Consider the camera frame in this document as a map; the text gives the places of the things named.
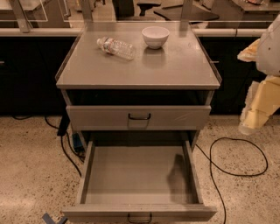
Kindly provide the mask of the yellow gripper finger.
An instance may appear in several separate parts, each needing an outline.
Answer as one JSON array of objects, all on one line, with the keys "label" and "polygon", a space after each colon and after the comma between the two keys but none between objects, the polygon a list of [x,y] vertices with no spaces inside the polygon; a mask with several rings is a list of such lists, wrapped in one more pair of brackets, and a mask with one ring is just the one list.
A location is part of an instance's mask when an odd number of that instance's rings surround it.
[{"label": "yellow gripper finger", "polygon": [[259,44],[260,39],[255,40],[253,43],[251,43],[249,46],[247,46],[245,49],[239,52],[237,55],[237,59],[245,62],[252,62],[256,61],[256,55],[257,55],[257,48]]},{"label": "yellow gripper finger", "polygon": [[241,112],[239,131],[256,133],[280,108],[280,77],[269,75],[261,82],[253,81]]}]

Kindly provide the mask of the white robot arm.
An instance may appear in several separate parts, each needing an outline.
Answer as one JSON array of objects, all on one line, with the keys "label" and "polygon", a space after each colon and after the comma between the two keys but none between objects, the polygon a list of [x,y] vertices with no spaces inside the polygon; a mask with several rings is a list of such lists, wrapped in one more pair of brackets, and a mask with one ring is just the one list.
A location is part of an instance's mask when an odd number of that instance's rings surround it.
[{"label": "white robot arm", "polygon": [[254,61],[257,70],[266,75],[261,82],[252,82],[241,112],[239,131],[251,135],[280,108],[280,15],[237,59]]}]

